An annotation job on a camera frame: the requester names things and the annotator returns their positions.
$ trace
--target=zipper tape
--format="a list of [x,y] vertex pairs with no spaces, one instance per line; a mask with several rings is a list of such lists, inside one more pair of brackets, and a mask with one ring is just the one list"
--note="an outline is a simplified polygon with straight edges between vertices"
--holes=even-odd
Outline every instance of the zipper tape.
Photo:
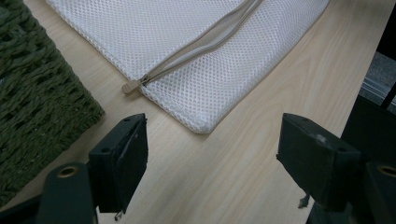
[[236,9],[215,22],[203,34],[199,35],[182,49],[170,55],[140,79],[133,79],[124,84],[121,88],[122,93],[132,93],[139,87],[146,86],[150,82],[170,74],[197,57],[218,49],[242,27],[262,1],[263,0],[247,0],[243,2]]

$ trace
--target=wood grain surface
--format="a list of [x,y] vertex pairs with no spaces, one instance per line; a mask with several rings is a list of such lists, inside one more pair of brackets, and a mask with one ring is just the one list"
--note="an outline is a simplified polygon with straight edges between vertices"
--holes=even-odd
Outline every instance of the wood grain surface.
[[[395,0],[331,0],[298,45],[211,134],[195,134],[136,92],[126,78],[44,0],[33,15],[106,111],[3,209],[39,194],[46,174],[88,152],[121,119],[148,118],[148,169],[118,223],[305,223],[302,190],[276,160],[284,112],[340,136]],[[115,223],[114,214],[99,215]]]

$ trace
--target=woven texture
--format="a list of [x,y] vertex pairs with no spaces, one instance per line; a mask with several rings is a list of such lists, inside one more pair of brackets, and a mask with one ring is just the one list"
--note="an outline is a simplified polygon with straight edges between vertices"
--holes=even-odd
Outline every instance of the woven texture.
[[103,110],[21,0],[0,2],[0,206]]
[[[47,0],[129,79],[243,0]],[[295,46],[329,0],[264,0],[226,44],[141,91],[196,133],[219,121]]]

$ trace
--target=green woven basket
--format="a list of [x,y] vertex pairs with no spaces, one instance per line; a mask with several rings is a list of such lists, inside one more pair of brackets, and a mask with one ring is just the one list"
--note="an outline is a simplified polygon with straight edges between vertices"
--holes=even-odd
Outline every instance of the green woven basket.
[[22,0],[0,1],[0,206],[103,113]]

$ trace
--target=white mesh laundry bag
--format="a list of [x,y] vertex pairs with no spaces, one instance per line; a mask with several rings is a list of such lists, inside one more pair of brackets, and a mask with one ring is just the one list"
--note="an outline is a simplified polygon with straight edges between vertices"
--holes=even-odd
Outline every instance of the white mesh laundry bag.
[[[297,44],[329,2],[47,1],[130,80],[141,81],[169,59],[176,64],[191,57],[161,78],[140,83],[140,90],[196,133],[210,133]],[[206,50],[201,50],[203,43]],[[186,51],[186,46],[193,48]],[[180,57],[183,50],[187,53]]]

